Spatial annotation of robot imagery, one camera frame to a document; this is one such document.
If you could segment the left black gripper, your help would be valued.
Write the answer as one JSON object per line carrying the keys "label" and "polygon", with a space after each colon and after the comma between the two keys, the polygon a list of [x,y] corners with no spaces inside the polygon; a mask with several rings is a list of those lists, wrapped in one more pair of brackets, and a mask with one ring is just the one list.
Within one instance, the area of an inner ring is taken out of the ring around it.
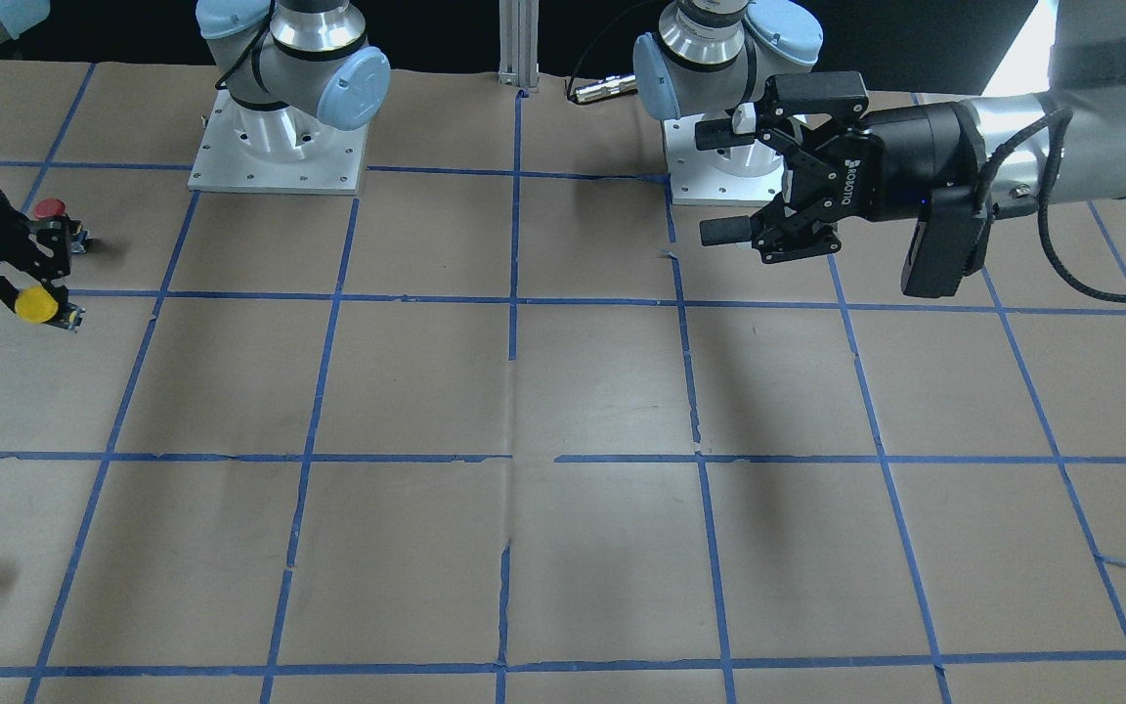
{"label": "left black gripper", "polygon": [[701,220],[701,246],[754,246],[768,264],[822,257],[840,248],[840,220],[915,217],[933,189],[978,177],[983,140],[960,103],[872,112],[857,71],[770,75],[756,115],[697,121],[694,148],[763,142],[788,187],[756,217]]}

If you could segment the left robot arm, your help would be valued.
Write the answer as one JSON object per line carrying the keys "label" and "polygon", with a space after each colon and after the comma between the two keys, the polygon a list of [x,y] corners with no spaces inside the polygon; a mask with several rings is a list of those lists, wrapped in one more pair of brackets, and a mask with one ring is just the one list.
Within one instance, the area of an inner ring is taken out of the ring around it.
{"label": "left robot arm", "polygon": [[786,184],[705,246],[765,262],[840,248],[840,220],[915,219],[908,275],[968,276],[997,220],[1126,198],[1126,1],[1063,1],[1045,92],[875,109],[856,68],[823,70],[823,28],[794,1],[671,1],[631,52],[656,121],[697,117],[701,152],[769,148]]}

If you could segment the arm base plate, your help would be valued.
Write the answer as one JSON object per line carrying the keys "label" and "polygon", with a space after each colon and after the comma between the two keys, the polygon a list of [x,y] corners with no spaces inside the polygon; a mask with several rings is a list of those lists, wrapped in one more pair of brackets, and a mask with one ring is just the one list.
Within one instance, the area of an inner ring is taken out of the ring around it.
{"label": "arm base plate", "polygon": [[343,132],[294,107],[253,110],[218,90],[188,188],[225,195],[355,197],[369,128]]}
{"label": "arm base plate", "polygon": [[662,121],[663,149],[673,200],[685,205],[765,206],[785,189],[785,159],[765,143],[700,151],[694,128],[701,121],[732,123],[731,110]]}

